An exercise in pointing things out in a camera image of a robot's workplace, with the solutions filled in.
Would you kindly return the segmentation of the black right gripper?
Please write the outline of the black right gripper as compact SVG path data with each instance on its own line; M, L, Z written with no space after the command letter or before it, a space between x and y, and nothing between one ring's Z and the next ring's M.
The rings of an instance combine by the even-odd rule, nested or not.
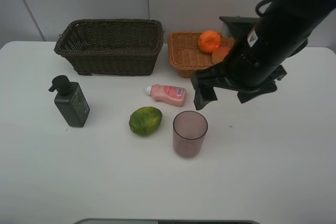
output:
M286 74L282 65L270 66L253 57L245 36L235 42L222 62L193 73L195 109L202 110L210 102L217 101L215 88L236 91L240 103L273 93L277 91L276 81Z

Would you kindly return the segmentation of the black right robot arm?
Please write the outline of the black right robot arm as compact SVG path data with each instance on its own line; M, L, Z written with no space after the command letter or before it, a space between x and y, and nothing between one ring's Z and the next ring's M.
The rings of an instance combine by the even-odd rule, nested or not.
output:
M215 88L236 91L241 103L275 92L286 75L282 63L334 9L335 0L262 0L255 18L223 17L223 34L235 42L222 62L193 73L195 108L216 101Z

